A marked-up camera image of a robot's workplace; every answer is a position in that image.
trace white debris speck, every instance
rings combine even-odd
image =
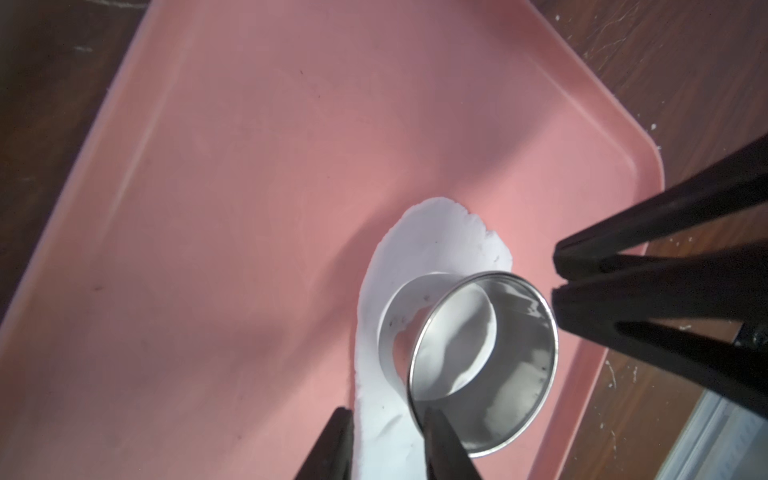
[[[618,383],[616,383],[616,374],[614,373],[614,367],[611,366],[611,362],[605,361],[605,365],[608,366],[608,369],[611,371],[611,378],[614,380],[614,385],[616,385],[616,388],[618,388]]]

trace pink plastic tray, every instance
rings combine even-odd
[[[557,240],[662,182],[522,0],[153,0],[0,331],[0,477],[290,478],[407,207],[464,204],[548,292]],[[560,354],[486,480],[559,473],[604,349]]]

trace wooden table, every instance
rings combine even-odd
[[[141,0],[0,5],[0,310],[136,27]],[[674,185],[768,131],[768,3],[535,0],[660,146]],[[683,256],[768,237],[768,207],[654,242]],[[735,323],[683,322],[731,338]],[[616,352],[562,478],[653,478],[701,388]]]

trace dark wooden surface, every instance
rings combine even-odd
[[[768,2],[535,4],[661,146],[668,186],[768,131]],[[767,237],[768,208],[758,207],[661,239],[648,253],[683,256]],[[678,325],[722,339],[738,327]],[[653,478],[701,394],[619,353],[607,362],[563,479]]]
[[[145,9],[0,2],[3,313]]]
[[[662,147],[668,185],[768,131],[768,3],[534,3]],[[143,13],[87,0],[0,5],[2,311]],[[759,207],[659,240],[649,253],[766,237],[768,209]],[[720,338],[738,327],[687,324]],[[653,478],[701,389],[618,353],[607,363],[562,478]]]

